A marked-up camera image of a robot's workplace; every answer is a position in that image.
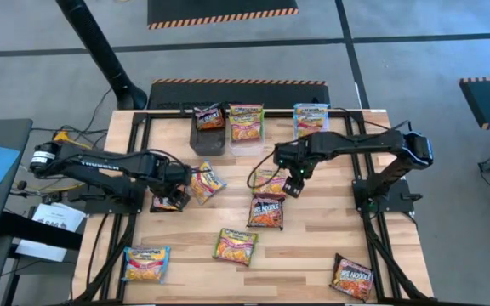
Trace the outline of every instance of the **concrete floor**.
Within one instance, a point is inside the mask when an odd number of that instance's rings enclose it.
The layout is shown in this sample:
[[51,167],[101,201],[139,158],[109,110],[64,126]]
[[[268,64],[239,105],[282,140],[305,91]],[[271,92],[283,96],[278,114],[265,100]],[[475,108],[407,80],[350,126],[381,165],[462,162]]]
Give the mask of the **concrete floor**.
[[[333,0],[298,0],[300,14],[294,16],[162,31],[146,30],[144,0],[87,3],[113,46],[343,36]],[[490,1],[344,0],[344,5],[353,37],[490,33]],[[0,0],[0,51],[81,47],[53,1]],[[412,191],[425,195],[416,205],[416,219],[435,295],[490,304],[490,189],[476,165],[490,156],[490,131],[477,126],[458,86],[460,77],[490,76],[490,40],[355,48],[371,107],[387,109],[393,123],[410,119],[434,145],[435,165],[407,178]],[[162,77],[311,79],[328,81],[334,106],[358,107],[343,44],[118,57],[147,92],[151,79]],[[43,128],[84,128],[107,89],[88,55],[0,57],[0,118],[28,117]],[[110,94],[94,128],[107,127],[115,105]],[[49,137],[32,133],[23,162],[33,145]],[[18,179],[35,183],[23,171]],[[7,207],[21,213],[36,201],[11,197]],[[25,277],[14,304],[62,302],[69,277]]]

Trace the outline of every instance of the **black metal frame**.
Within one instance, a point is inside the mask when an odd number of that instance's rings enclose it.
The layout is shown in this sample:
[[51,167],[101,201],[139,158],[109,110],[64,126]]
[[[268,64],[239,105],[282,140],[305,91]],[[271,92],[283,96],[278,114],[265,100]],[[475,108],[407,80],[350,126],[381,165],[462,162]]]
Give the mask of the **black metal frame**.
[[[151,135],[151,122],[153,119],[172,119],[172,118],[189,118],[191,117],[192,113],[187,112],[185,110],[180,110],[178,112],[164,112],[164,113],[149,113],[149,112],[135,112],[134,117],[132,120],[132,129],[130,132],[129,136],[129,142],[128,142],[128,153],[132,152],[135,147],[135,141],[137,139],[137,132],[139,130],[139,125],[143,122],[144,123],[144,128],[143,128],[143,135],[141,137],[141,143],[140,143],[140,149],[141,150],[146,150],[148,149],[148,140]],[[288,118],[292,117],[293,111],[288,110],[288,111],[275,111],[275,112],[269,112],[267,111],[265,113],[266,118]],[[358,132],[359,134],[366,134],[366,126],[363,121],[363,113],[361,110],[351,110],[348,112],[345,111],[331,111],[329,112],[329,116],[331,118],[342,118],[345,120],[345,131],[347,135],[353,135],[353,125],[351,119],[357,120],[356,124],[358,125]],[[365,154],[364,155],[365,160],[366,160],[366,168],[367,168],[367,174],[372,175],[374,174],[374,169],[373,169],[373,160],[370,154]],[[357,154],[351,154],[351,161],[353,165],[353,171],[355,174],[355,181],[362,180],[362,171],[360,168],[360,162],[358,161],[358,155]],[[362,220],[363,220],[363,226],[365,229],[367,229],[367,222],[369,222],[369,212],[359,212],[362,214]],[[136,215],[130,215],[128,218],[129,222],[132,222],[132,226],[134,227],[135,224],[135,219]],[[109,251],[108,255],[111,255],[114,252],[115,246],[117,244],[119,232],[120,232],[120,226],[122,222],[122,215],[116,215],[115,220],[113,223],[112,227],[112,232],[111,232],[111,239],[110,239],[110,245],[109,245]],[[387,250],[387,252],[392,256],[392,250],[390,247],[390,239],[389,239],[389,233],[387,230],[387,225],[385,221],[385,216],[383,212],[380,212],[378,215],[378,223],[379,223],[379,231],[381,234],[381,240],[383,243],[384,248]],[[367,250],[368,250],[368,256],[370,257],[370,264],[372,267],[373,271],[373,279],[374,279],[374,286],[375,286],[375,291],[377,295],[377,299],[380,300],[382,298],[385,298],[385,290],[383,288],[383,284],[381,281],[381,278],[379,277],[379,261],[376,253],[376,249],[373,246],[371,242],[368,241],[367,238]],[[120,277],[122,278],[123,272],[124,272],[124,258],[122,259],[122,269],[120,271]],[[401,291],[399,284],[395,278],[395,276],[389,271],[389,276],[390,276],[390,288],[392,291],[392,297],[394,298],[401,298]],[[101,294],[100,294],[100,300],[106,300],[107,299],[107,294],[109,291],[109,279],[111,278],[111,272],[109,275],[106,277],[105,282],[103,284]],[[124,281],[119,281],[118,282],[118,287],[117,287],[117,300],[121,300],[123,302],[124,298],[124,292],[125,292],[125,286],[126,282]]]

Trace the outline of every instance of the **wooden table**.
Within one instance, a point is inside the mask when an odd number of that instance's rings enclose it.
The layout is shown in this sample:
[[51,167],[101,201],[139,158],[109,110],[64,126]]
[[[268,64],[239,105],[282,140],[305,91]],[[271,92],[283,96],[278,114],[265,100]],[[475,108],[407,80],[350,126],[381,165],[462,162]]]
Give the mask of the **wooden table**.
[[[125,110],[113,112],[105,150],[126,152],[133,114]],[[364,117],[389,126],[384,110],[365,110]],[[342,119],[330,120],[331,130],[345,133]],[[190,125],[191,119],[153,120],[149,148],[166,150],[185,163],[199,165],[204,157],[196,156],[188,144]],[[313,178],[306,181],[300,198],[287,198],[283,204],[284,231],[245,227],[252,199],[251,191],[245,185],[249,172],[273,150],[274,143],[293,137],[290,118],[269,118],[265,125],[266,143],[262,156],[235,157],[227,148],[223,156],[209,158],[216,174],[228,185],[205,205],[199,206],[192,199],[182,213],[148,213],[151,200],[149,196],[145,197],[144,211],[138,215],[135,225],[134,245],[170,246],[168,272],[164,285],[128,283],[125,303],[356,302],[328,287],[336,252],[370,267],[366,237],[350,187],[354,178],[350,156],[340,156],[319,164]],[[136,150],[139,149],[143,133],[141,128]],[[368,133],[381,131],[379,127],[367,125]],[[388,154],[373,155],[376,171],[381,171],[393,158]],[[360,161],[362,173],[367,173],[364,160],[360,158]],[[420,291],[431,295],[414,224],[398,212],[385,216],[396,261]],[[101,231],[94,255],[92,279],[105,262],[112,218],[107,219]],[[77,295],[85,288],[88,261],[101,219],[101,216],[93,216],[86,224],[73,280],[73,291]],[[250,267],[211,258],[221,228],[259,233]],[[112,273],[109,298],[116,294],[120,263],[121,260]],[[379,266],[385,296],[389,297],[390,283],[381,258]],[[370,297],[375,300],[374,290]]]

